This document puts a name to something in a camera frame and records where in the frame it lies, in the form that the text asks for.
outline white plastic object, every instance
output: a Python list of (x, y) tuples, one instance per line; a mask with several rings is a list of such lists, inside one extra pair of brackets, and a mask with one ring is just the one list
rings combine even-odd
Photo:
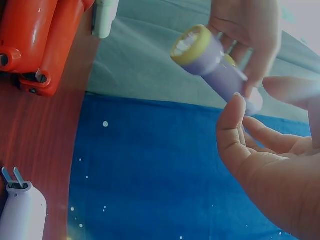
[(96, 0), (95, 24), (92, 34), (100, 39), (109, 37), (116, 19), (119, 0)]
[(43, 240), (47, 217), (47, 201), (31, 182), (24, 181), (15, 167), (12, 180), (3, 167), (8, 199), (0, 219), (2, 240)]

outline blue cloth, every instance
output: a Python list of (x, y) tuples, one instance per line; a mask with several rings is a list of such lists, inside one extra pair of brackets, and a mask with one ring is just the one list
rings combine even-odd
[[(219, 158), (220, 109), (87, 95), (69, 194), (74, 240), (293, 240)], [(258, 116), (286, 134), (307, 124)]]

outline orange plastic tool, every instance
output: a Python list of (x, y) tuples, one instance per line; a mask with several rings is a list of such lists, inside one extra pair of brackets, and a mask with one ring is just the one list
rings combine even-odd
[(8, 0), (0, 27), (0, 71), (39, 68), (58, 0)]
[(58, 0), (38, 71), (20, 76), (20, 88), (40, 96), (55, 94), (83, 13), (95, 0)]

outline red wooden surface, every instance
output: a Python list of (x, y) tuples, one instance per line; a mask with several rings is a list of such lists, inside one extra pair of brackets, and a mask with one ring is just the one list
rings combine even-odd
[[(0, 0), (0, 12), (4, 1)], [(71, 165), (82, 102), (99, 40), (92, 11), (82, 17), (60, 87), (51, 98), (19, 91), (0, 79), (0, 161), (17, 166), (47, 200), (44, 240), (67, 238)]]

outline purple flashlight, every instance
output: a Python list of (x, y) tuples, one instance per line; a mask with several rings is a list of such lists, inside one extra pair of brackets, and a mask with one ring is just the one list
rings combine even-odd
[[(219, 40), (203, 25), (196, 25), (182, 35), (171, 50), (171, 58), (188, 73), (201, 76), (226, 102), (242, 93), (247, 77), (237, 68)], [(258, 113), (263, 98), (254, 88), (246, 98), (248, 116)]]

